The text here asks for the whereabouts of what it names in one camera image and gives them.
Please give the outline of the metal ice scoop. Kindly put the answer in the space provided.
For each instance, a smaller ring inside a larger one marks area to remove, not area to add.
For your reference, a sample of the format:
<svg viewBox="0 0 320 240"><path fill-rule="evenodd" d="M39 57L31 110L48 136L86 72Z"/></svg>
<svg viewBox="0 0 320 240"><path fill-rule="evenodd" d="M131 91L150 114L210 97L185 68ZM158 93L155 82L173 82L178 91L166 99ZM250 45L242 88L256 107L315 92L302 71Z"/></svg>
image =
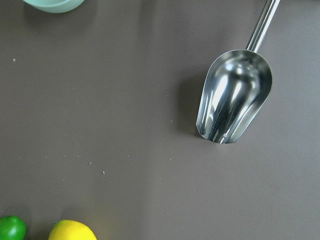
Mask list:
<svg viewBox="0 0 320 240"><path fill-rule="evenodd" d="M246 48L227 51L210 66L195 124L204 139L236 143L266 102L273 73L258 51L279 3L266 1Z"/></svg>

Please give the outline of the yellow lemon lower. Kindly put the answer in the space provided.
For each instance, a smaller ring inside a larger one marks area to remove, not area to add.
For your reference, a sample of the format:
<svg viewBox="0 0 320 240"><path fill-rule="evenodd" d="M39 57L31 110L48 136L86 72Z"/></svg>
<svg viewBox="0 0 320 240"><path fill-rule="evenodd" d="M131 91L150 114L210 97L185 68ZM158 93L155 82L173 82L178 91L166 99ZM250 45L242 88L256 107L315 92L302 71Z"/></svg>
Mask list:
<svg viewBox="0 0 320 240"><path fill-rule="evenodd" d="M50 231L48 240L97 240L85 224L74 220L60 220Z"/></svg>

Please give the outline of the mint green bowl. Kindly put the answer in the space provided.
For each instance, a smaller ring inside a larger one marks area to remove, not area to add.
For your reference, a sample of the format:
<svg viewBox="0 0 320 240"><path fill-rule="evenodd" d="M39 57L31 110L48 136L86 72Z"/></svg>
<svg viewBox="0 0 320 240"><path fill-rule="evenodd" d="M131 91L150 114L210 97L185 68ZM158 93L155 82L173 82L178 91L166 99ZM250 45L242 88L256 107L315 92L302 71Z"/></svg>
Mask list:
<svg viewBox="0 0 320 240"><path fill-rule="evenodd" d="M24 0L28 5L47 13L66 13L79 7L85 0Z"/></svg>

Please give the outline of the green lime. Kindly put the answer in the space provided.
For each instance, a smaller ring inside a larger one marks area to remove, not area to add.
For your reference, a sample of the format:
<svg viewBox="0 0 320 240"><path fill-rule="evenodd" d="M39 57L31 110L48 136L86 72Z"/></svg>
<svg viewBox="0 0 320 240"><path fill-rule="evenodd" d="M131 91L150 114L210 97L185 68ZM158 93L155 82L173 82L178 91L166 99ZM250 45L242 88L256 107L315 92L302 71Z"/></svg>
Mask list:
<svg viewBox="0 0 320 240"><path fill-rule="evenodd" d="M0 218L0 240L24 240L26 223L15 215Z"/></svg>

